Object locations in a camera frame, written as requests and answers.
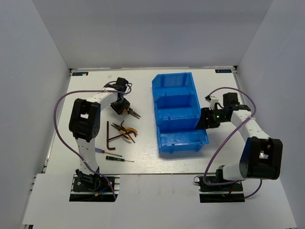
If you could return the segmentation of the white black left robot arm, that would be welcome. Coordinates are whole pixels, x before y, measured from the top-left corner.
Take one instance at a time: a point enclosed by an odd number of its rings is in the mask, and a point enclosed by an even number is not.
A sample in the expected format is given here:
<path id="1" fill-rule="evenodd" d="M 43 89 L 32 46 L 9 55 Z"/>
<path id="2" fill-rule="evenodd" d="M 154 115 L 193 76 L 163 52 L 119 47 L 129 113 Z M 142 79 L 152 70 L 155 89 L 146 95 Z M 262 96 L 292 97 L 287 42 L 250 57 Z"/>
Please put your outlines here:
<path id="1" fill-rule="evenodd" d="M 110 106 L 118 115 L 122 115 L 130 106 L 124 98 L 128 86 L 129 82 L 119 77 L 115 83 L 106 84 L 101 92 L 92 97 L 74 101 L 69 130 L 81 156 L 77 174 L 86 176 L 84 184 L 89 190 L 96 190 L 101 184 L 101 179 L 96 176 L 99 166 L 95 155 L 95 138 L 100 131 L 101 111 Z"/>

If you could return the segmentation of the blue plastic three-compartment bin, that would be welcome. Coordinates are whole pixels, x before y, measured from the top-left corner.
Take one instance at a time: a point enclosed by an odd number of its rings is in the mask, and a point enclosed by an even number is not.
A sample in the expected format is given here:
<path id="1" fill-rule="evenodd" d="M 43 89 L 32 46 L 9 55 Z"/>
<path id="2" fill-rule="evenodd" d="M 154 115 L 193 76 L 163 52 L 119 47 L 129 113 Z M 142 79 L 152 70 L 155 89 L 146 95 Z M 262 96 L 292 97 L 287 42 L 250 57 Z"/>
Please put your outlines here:
<path id="1" fill-rule="evenodd" d="M 195 129 L 201 108 L 192 73 L 156 75 L 152 94 L 160 153 L 199 151 L 209 143 L 207 132 Z"/>

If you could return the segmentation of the small brown hex key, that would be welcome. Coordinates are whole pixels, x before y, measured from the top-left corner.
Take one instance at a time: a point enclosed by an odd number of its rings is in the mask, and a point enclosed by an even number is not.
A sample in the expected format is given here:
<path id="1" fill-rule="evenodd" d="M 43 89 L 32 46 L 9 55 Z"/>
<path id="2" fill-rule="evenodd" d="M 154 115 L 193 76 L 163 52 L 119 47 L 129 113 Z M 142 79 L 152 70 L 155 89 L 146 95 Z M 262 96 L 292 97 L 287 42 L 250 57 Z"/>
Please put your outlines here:
<path id="1" fill-rule="evenodd" d="M 131 127 L 124 127 L 124 120 L 121 122 L 120 127 L 121 127 L 121 134 L 123 134 L 123 136 L 127 139 L 127 140 L 131 140 L 134 144 L 135 144 L 135 140 L 133 139 L 133 137 L 131 136 L 131 134 L 134 135 L 134 137 L 137 136 L 138 131 L 135 130 L 134 128 Z"/>

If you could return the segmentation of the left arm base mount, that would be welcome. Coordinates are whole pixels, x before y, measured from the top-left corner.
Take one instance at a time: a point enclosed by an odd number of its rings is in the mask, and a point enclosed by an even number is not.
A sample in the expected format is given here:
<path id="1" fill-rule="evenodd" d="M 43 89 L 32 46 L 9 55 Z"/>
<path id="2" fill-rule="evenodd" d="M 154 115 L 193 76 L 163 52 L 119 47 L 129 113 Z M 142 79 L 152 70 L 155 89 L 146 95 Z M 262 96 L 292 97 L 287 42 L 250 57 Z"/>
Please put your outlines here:
<path id="1" fill-rule="evenodd" d="M 119 194 L 119 176 L 87 175 L 80 170 L 73 176 L 70 202 L 115 202 Z"/>

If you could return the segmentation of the yellow black combination pliers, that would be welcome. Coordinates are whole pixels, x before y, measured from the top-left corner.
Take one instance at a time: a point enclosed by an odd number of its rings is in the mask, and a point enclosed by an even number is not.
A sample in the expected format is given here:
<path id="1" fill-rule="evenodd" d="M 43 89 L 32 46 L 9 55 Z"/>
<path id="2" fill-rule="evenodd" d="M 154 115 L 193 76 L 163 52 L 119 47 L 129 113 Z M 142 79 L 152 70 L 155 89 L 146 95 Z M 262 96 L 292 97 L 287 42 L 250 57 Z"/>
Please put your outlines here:
<path id="1" fill-rule="evenodd" d="M 138 133 L 137 130 L 135 130 L 134 128 L 131 128 L 131 127 L 123 127 L 123 125 L 117 125 L 115 123 L 112 123 L 111 124 L 112 127 L 114 127 L 115 129 L 117 129 L 121 134 L 122 136 L 127 139 L 127 140 L 132 140 L 132 138 L 129 136 L 129 133 L 128 132 L 132 132 L 134 133 L 134 135 L 136 136 L 136 134 Z"/>

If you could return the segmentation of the large brown hex key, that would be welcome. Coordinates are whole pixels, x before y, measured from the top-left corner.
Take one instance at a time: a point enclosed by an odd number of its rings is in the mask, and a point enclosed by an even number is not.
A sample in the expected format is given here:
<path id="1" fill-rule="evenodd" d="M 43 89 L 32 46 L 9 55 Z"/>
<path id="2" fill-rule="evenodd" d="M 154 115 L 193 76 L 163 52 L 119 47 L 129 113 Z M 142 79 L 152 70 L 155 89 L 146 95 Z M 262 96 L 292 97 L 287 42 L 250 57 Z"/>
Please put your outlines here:
<path id="1" fill-rule="evenodd" d="M 107 121 L 107 124 L 106 124 L 106 147 L 108 150 L 115 150 L 116 148 L 115 147 L 110 147 L 109 143 L 110 141 L 112 140 L 115 140 L 119 137 L 123 137 L 122 134 L 120 133 L 119 135 L 117 136 L 114 136 L 114 137 L 110 137 L 110 129 L 109 129 L 109 121 Z"/>

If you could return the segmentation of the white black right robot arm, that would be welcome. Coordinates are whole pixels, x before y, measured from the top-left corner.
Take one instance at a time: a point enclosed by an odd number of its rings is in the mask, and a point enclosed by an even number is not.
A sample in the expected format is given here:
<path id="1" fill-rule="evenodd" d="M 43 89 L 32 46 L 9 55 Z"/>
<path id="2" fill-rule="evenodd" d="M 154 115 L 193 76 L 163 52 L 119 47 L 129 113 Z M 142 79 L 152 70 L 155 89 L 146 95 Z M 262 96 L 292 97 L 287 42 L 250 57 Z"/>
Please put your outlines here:
<path id="1" fill-rule="evenodd" d="M 203 183 L 227 190 L 232 184 L 246 179 L 276 180 L 280 176 L 283 143 L 266 134 L 254 119 L 254 111 L 249 106 L 240 104 L 237 93 L 223 95 L 223 106 L 218 108 L 218 98 L 206 96 L 209 107 L 201 109 L 197 130 L 218 128 L 221 123 L 230 122 L 235 126 L 232 133 L 216 150 L 217 155 L 230 138 L 237 132 L 242 136 L 245 146 L 238 162 L 220 166 L 215 173 L 215 180 Z"/>

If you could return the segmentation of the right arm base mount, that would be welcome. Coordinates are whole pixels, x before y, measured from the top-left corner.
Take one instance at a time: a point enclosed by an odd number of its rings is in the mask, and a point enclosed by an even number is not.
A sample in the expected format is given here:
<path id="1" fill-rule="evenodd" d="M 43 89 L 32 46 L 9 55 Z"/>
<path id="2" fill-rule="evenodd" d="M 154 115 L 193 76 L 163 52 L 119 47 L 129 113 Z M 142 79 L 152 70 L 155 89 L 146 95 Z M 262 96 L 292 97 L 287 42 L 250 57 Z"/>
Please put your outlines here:
<path id="1" fill-rule="evenodd" d="M 203 182 L 203 176 L 195 176 L 193 182 L 199 187 L 200 203 L 238 203 L 245 202 L 241 183 L 208 186 Z"/>

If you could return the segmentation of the yellow needle-nose pliers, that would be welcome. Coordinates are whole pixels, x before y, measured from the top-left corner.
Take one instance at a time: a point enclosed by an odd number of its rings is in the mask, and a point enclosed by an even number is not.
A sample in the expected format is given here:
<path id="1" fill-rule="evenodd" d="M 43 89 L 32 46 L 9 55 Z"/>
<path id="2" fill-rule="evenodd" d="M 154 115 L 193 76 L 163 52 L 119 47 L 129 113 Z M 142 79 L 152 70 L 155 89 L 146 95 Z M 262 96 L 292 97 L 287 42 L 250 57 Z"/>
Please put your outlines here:
<path id="1" fill-rule="evenodd" d="M 138 113 L 136 113 L 131 107 L 125 109 L 125 110 L 123 111 L 123 113 L 124 113 L 124 114 L 128 114 L 128 115 L 132 115 L 133 117 L 135 117 L 135 118 L 137 118 L 137 119 L 140 119 L 140 118 L 141 118 L 141 116 L 140 116 Z"/>

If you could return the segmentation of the blue red handled screwdriver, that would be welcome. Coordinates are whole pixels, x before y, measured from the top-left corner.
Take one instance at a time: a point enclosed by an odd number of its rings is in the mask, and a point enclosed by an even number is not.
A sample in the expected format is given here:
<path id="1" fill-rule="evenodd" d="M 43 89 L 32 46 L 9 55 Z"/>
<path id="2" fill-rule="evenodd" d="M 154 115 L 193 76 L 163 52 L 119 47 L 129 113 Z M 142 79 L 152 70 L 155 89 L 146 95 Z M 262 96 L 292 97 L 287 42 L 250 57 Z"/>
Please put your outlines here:
<path id="1" fill-rule="evenodd" d="M 110 153 L 110 152 L 107 152 L 107 151 L 105 151 L 105 150 L 103 150 L 103 149 L 100 149 L 100 148 L 95 148 L 95 152 L 96 152 L 96 153 L 101 153 L 101 154 L 108 154 L 108 155 L 111 155 L 111 156 L 122 157 L 122 155 Z"/>

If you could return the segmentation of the black green handled screwdriver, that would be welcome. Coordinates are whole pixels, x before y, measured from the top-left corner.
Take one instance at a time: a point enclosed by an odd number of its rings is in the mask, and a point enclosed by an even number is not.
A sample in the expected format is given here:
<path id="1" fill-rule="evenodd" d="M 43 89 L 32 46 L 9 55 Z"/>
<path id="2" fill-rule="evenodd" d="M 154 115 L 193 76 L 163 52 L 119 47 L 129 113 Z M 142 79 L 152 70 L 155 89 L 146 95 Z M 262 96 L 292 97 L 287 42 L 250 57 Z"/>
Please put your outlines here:
<path id="1" fill-rule="evenodd" d="M 118 157 L 113 157 L 113 156 L 106 156 L 105 159 L 109 160 L 109 161 L 134 162 L 134 161 L 130 161 L 130 160 L 126 160 L 126 159 L 118 158 Z"/>

